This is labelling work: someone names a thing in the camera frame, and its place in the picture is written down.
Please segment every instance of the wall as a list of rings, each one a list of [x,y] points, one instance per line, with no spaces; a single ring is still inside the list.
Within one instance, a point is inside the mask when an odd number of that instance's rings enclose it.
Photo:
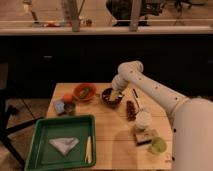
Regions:
[[[9,85],[51,97],[57,82],[110,82],[120,63],[187,95],[213,95],[213,35],[1,36]]]

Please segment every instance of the green tray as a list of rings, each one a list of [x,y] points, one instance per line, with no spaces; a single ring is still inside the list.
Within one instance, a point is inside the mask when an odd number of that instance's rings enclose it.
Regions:
[[[91,136],[92,162],[85,162],[87,138]],[[63,156],[49,139],[77,137],[79,143]],[[36,123],[30,151],[26,160],[26,171],[60,170],[90,167],[96,163],[95,119],[92,115],[68,116],[41,119]]]

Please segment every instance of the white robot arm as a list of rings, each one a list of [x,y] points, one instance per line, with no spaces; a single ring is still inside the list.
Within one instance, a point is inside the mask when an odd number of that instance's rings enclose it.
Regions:
[[[172,115],[172,171],[213,171],[213,103],[202,98],[190,99],[144,76],[142,71],[140,61],[122,63],[112,88],[123,91],[131,82]]]

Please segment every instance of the wooden table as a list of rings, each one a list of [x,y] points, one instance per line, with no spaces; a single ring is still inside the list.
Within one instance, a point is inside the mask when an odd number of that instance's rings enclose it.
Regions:
[[[93,170],[167,170],[171,169],[172,131],[165,111],[141,90],[129,84],[123,94],[121,104],[116,109],[107,107],[100,100],[101,92],[110,87],[110,83],[94,83],[96,96],[89,102],[76,102],[76,115],[92,114],[95,116],[96,164]],[[61,99],[67,92],[72,92],[78,83],[58,83],[56,85],[47,118],[57,117],[53,101]],[[134,121],[126,118],[126,101],[132,100],[135,88],[144,107],[152,114],[150,129],[156,129],[159,136],[167,142],[166,152],[159,156],[148,152],[149,145],[136,146],[131,129]]]

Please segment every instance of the white cloth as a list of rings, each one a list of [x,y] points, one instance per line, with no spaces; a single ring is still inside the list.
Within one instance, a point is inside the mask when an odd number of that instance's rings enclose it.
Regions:
[[[49,143],[55,147],[62,155],[67,155],[73,149],[79,140],[76,137],[50,139]]]

